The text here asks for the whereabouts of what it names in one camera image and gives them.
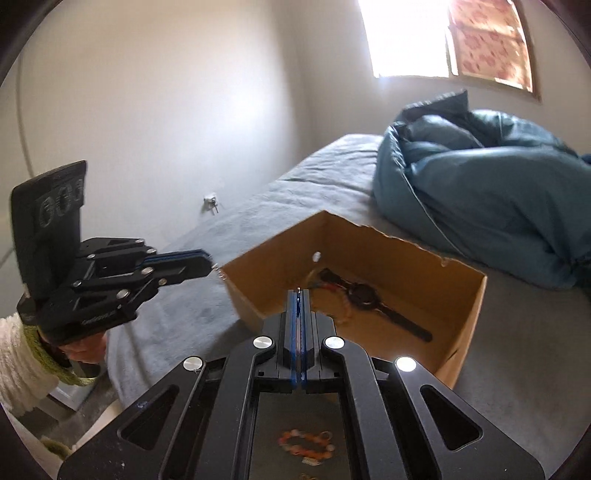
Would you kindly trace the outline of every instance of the window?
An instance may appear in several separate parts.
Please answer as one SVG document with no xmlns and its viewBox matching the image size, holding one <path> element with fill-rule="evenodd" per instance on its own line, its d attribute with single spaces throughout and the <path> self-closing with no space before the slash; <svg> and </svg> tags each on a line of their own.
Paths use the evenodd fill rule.
<svg viewBox="0 0 591 480">
<path fill-rule="evenodd" d="M 359 0 L 374 76 L 477 77 L 533 93 L 515 1 Z"/>
</svg>

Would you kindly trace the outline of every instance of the human hand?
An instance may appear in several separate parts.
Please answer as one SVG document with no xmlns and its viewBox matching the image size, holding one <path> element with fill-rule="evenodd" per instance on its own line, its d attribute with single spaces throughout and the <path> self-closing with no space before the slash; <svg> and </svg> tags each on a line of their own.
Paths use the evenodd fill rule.
<svg viewBox="0 0 591 480">
<path fill-rule="evenodd" d="M 39 335 L 44 341 L 47 341 L 40 330 Z M 64 352 L 70 360 L 83 362 L 85 364 L 99 364 L 105 359 L 107 338 L 104 332 L 97 333 L 87 338 L 83 338 L 82 340 L 78 340 L 77 342 L 61 345 L 59 349 Z"/>
</svg>

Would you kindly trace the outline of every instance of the white wall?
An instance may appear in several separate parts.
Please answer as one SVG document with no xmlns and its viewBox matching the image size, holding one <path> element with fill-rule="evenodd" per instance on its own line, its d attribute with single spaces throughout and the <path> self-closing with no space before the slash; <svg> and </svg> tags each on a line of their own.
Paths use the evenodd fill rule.
<svg viewBox="0 0 591 480">
<path fill-rule="evenodd" d="M 528 118 L 581 152 L 591 151 L 591 69 L 560 20 L 540 0 L 522 0 L 534 40 L 542 103 L 522 92 L 463 85 L 447 79 L 372 74 L 357 0 L 291 0 L 315 146 L 347 133 L 384 132 L 408 103 L 467 87 L 471 108 Z M 412 48 L 400 39 L 392 48 Z"/>
<path fill-rule="evenodd" d="M 231 207 L 311 152 L 272 3 L 64 0 L 39 26 L 21 53 L 25 137 L 34 174 L 89 162 L 84 237 L 164 247 L 211 216 L 205 194 Z M 8 195 L 27 178 L 15 71 L 0 87 L 0 260 Z M 2 314 L 19 288 L 11 265 L 0 277 Z"/>
</svg>

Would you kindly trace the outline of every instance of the wall outlet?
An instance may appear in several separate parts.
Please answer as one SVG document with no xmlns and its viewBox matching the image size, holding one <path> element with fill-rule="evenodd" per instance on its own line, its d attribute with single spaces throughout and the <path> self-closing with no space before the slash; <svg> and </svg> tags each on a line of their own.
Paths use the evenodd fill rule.
<svg viewBox="0 0 591 480">
<path fill-rule="evenodd" d="M 215 193 L 210 193 L 209 195 L 205 195 L 205 197 L 203 197 L 203 203 L 205 204 L 206 209 L 211 210 L 214 215 L 216 213 L 219 213 L 219 211 L 217 209 L 218 201 L 217 201 L 217 196 Z"/>
<path fill-rule="evenodd" d="M 207 203 L 213 207 L 217 203 L 217 195 L 215 193 L 205 195 L 205 197 L 203 197 L 203 201 L 204 203 Z"/>
</svg>

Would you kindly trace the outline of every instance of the cardboard box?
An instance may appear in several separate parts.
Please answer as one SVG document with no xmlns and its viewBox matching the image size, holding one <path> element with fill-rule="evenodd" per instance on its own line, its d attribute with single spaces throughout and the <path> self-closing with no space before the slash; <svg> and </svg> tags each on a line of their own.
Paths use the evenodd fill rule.
<svg viewBox="0 0 591 480">
<path fill-rule="evenodd" d="M 313 261 L 315 252 L 319 262 Z M 328 212 L 279 233 L 222 268 L 240 318 L 257 332 L 262 321 L 285 309 L 290 288 L 306 288 L 313 270 L 329 267 L 349 281 L 368 283 L 384 303 L 433 334 L 425 343 L 379 312 L 352 308 L 335 292 L 310 291 L 313 310 L 335 318 L 338 335 L 370 356 L 415 358 L 453 388 L 466 358 L 486 287 L 486 275 L 457 260 L 355 225 Z"/>
</svg>

